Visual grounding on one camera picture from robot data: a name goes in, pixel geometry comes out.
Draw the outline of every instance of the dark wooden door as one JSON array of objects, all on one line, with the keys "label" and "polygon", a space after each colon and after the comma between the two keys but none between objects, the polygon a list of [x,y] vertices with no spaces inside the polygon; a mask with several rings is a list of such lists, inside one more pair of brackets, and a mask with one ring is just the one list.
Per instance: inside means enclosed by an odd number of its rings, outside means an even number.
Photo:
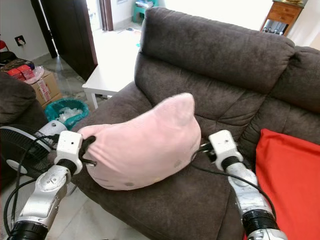
[{"label": "dark wooden door", "polygon": [[98,65],[86,0],[41,0],[59,55],[85,81]]}]

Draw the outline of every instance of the plastic bag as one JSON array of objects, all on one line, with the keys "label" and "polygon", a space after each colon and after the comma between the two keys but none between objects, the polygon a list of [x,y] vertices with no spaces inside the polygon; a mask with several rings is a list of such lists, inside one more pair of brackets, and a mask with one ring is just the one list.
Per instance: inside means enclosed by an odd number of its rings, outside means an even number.
[{"label": "plastic bag", "polygon": [[30,85],[36,83],[43,76],[43,74],[45,73],[45,69],[43,66],[36,66],[32,71],[33,71],[34,77],[24,81],[25,83]]},{"label": "plastic bag", "polygon": [[62,98],[46,106],[44,113],[48,121],[64,121],[62,123],[71,130],[81,119],[89,115],[89,108],[83,101]]}]

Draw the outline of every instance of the wooden drawer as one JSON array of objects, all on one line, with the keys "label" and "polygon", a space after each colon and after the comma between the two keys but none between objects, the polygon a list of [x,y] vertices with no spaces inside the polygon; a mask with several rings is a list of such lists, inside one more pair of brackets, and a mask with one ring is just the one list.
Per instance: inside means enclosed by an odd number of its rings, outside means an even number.
[{"label": "wooden drawer", "polygon": [[290,24],[294,20],[294,16],[280,14],[277,12],[270,12],[269,19],[285,24]]},{"label": "wooden drawer", "polygon": [[299,12],[299,8],[285,6],[284,4],[274,4],[272,12],[295,16]]}]

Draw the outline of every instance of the sofa armrest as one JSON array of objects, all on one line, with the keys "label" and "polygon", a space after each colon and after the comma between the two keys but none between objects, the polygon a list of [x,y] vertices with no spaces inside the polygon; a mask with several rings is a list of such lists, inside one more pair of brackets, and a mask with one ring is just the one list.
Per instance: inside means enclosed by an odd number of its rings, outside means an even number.
[{"label": "sofa armrest", "polygon": [[27,109],[10,124],[24,125],[31,129],[39,130],[47,123],[48,119],[45,115],[45,111],[38,100],[35,99]]},{"label": "sofa armrest", "polygon": [[0,86],[0,125],[9,125],[35,101],[36,93],[4,72],[0,72]]}]

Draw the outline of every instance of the wooden cabinet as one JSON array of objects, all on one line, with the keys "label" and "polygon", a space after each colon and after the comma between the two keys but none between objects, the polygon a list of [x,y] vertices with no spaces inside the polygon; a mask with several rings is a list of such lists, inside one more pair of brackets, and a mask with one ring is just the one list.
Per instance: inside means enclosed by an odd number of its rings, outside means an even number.
[{"label": "wooden cabinet", "polygon": [[260,31],[263,31],[266,28],[270,30],[270,23],[275,23],[277,26],[282,27],[282,31],[279,30],[280,27],[277,27],[278,29],[273,31],[273,33],[279,34],[282,32],[284,36],[287,36],[304,6],[305,4],[303,2],[290,3],[285,0],[273,0],[273,5],[269,14],[266,16]]}]

